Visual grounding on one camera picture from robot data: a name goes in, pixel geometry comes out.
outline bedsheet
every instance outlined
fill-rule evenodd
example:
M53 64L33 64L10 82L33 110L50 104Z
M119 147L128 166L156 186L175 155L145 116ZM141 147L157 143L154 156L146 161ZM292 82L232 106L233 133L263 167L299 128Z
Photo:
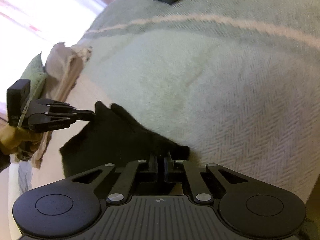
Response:
M116 0L67 101L115 102L145 127L304 202L320 173L320 0ZM55 131L33 187L63 178Z

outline metal rivet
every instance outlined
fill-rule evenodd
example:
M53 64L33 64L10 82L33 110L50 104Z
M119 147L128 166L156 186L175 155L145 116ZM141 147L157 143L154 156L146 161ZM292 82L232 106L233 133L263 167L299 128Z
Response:
M120 193L113 193L108 196L108 199L111 201L120 201L124 199L124 196Z
M199 201L209 201L211 199L211 196L207 193L200 193L196 195L196 199Z

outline green fabric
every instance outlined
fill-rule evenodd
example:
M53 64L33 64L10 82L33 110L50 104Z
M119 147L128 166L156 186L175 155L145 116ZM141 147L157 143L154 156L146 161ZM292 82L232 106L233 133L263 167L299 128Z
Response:
M47 73L43 69L41 53L35 56L23 72L22 79L30 79L30 98L38 99L42 92Z

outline gloved hand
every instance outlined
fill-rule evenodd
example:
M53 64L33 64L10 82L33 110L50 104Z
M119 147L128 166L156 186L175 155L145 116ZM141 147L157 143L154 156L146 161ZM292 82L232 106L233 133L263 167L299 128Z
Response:
M31 151L36 151L41 142L42 134L30 130L6 125L0 129L0 150L3 154L14 154L22 142L32 142Z
M130 161L150 155L173 160L189 157L189 147L180 146L139 124L123 107L107 108L101 101L95 105L96 117L61 149L66 177L105 163L124 167Z

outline black cloth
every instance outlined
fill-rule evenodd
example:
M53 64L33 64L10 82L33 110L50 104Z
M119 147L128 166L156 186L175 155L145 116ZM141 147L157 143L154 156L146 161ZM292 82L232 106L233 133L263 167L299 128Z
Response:
M8 168L10 165L10 156L4 155L0 150L0 172Z
M66 177L105 163L124 167L130 161L149 160L150 154L173 160L189 157L189 147L144 128L123 107L95 104L95 119L71 138L61 149Z

